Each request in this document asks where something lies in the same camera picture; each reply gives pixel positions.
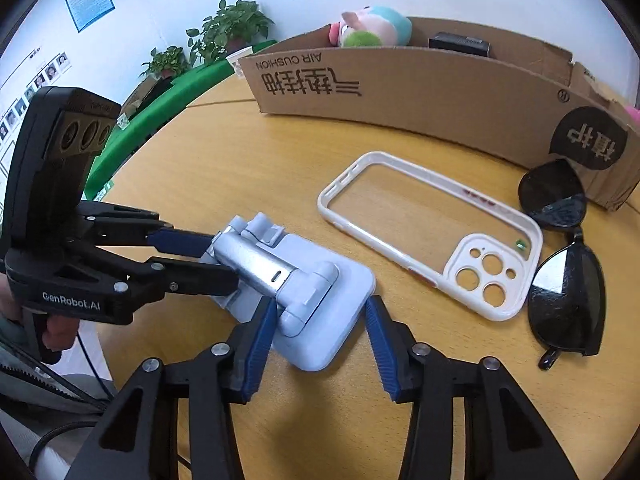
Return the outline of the person's left hand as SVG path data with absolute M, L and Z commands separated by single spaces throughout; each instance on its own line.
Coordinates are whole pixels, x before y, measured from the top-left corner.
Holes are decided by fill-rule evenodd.
M 1 275 L 1 314 L 12 322 L 21 322 L 23 309 L 14 299 L 8 279 Z M 64 318 L 51 315 L 47 320 L 47 328 L 42 334 L 42 342 L 52 351 L 64 351 L 72 348 L 79 330 L 77 318 Z

